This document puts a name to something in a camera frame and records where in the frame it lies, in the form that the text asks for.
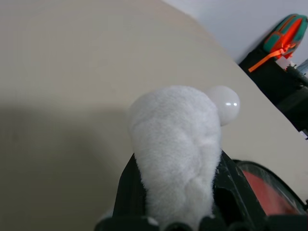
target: white ball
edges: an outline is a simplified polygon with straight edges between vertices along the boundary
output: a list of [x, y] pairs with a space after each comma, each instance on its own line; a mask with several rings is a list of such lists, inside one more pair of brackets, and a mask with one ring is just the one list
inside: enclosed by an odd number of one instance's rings
[[206, 95], [216, 105], [220, 125], [224, 126], [233, 121], [240, 111], [240, 98], [226, 86], [216, 86], [209, 89]]

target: white plush toy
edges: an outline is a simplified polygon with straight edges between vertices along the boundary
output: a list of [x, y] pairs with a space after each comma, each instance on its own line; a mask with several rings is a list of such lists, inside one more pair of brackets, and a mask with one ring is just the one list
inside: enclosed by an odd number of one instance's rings
[[220, 160], [220, 125], [235, 119], [237, 94], [218, 86], [203, 92], [171, 86], [141, 96], [128, 113], [129, 132], [147, 215], [161, 229], [173, 222], [194, 231], [211, 215], [213, 178]]

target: orange strap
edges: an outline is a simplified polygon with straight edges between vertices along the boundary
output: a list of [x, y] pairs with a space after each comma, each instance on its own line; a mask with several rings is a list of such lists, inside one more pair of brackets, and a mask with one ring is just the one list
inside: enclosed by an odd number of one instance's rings
[[261, 59], [259, 62], [257, 62], [255, 65], [253, 65], [252, 67], [250, 67], [248, 69], [249, 72], [253, 72], [254, 70], [256, 70], [259, 66], [261, 66], [262, 64], [264, 64], [268, 59], [275, 57], [277, 55], [283, 54], [285, 53], [284, 49], [280, 49], [278, 51], [274, 51], [270, 54], [268, 54], [267, 56], [265, 56], [263, 59]]

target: white fur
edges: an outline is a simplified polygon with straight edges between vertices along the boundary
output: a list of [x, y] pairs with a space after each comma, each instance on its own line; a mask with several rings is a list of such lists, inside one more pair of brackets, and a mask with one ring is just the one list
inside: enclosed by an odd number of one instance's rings
[[172, 86], [141, 96], [128, 122], [147, 190], [147, 215], [162, 229], [184, 222], [198, 230], [212, 213], [212, 181], [221, 153], [216, 106], [201, 91]]

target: white wall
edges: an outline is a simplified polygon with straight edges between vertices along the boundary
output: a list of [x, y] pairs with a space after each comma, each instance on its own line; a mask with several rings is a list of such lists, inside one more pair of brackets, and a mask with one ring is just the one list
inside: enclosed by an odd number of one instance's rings
[[[291, 13], [308, 15], [307, 0], [164, 0], [195, 18], [239, 63]], [[308, 32], [292, 61], [308, 58]]]

